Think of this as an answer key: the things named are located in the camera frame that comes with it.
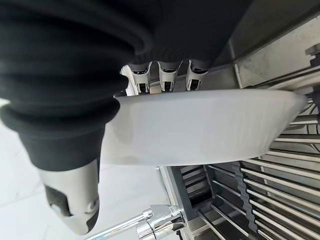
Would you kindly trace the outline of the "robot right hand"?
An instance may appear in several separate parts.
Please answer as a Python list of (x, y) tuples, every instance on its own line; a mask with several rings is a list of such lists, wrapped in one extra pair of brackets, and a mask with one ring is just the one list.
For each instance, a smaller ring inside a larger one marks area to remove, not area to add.
[(0, 109), (37, 168), (49, 206), (77, 235), (99, 216), (105, 126), (128, 86), (123, 66), (210, 68), (249, 0), (3, 0)]

